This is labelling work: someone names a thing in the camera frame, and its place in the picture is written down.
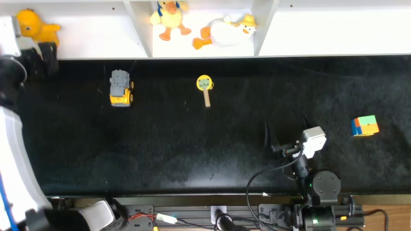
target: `rubik's cube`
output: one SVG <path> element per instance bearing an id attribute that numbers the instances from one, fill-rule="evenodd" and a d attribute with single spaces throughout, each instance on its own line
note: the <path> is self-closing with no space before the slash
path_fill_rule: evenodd
<path id="1" fill-rule="evenodd" d="M 375 115 L 355 118 L 351 121 L 354 136 L 370 136 L 380 131 Z"/>

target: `yellow hat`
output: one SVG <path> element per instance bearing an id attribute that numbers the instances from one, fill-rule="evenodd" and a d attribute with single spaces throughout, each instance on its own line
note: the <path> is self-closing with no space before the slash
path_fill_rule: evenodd
<path id="1" fill-rule="evenodd" d="M 245 26 L 257 26 L 254 20 L 254 16 L 249 15 L 249 14 L 244 17 L 244 19 L 240 22 L 240 24 L 243 24 Z"/>

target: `yellow and gray toy truck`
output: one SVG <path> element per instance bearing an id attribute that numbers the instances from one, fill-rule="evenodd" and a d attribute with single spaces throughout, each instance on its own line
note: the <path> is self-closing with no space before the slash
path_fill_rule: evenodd
<path id="1" fill-rule="evenodd" d="M 114 107 L 129 107 L 133 102 L 131 90 L 134 83 L 130 81 L 130 75 L 126 71 L 115 70 L 110 78 L 110 102 Z"/>

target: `black tabletop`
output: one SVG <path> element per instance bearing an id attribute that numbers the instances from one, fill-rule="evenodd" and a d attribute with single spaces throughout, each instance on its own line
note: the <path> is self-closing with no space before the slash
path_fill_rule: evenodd
<path id="1" fill-rule="evenodd" d="M 327 137 L 313 160 L 343 193 L 410 193 L 410 67 L 409 56 L 65 61 L 60 76 L 26 84 L 24 144 L 46 195 L 244 193 L 282 164 L 263 151 L 264 124 L 286 144 L 305 115 Z M 132 108 L 110 105 L 114 69 L 130 72 Z M 380 133 L 352 137 L 351 120 L 369 115 Z M 298 188 L 278 171 L 251 191 Z"/>

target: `blue vest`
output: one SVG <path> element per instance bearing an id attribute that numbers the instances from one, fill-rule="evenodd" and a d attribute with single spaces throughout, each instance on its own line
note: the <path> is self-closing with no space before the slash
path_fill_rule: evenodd
<path id="1" fill-rule="evenodd" d="M 159 6 L 158 9 L 157 9 L 157 13 L 159 13 L 160 17 L 162 17 L 162 13 L 161 13 L 162 7 L 160 6 L 159 2 L 157 2 L 157 6 Z M 178 2 L 175 2 L 175 6 L 177 7 L 177 9 L 180 8 L 180 4 Z"/>

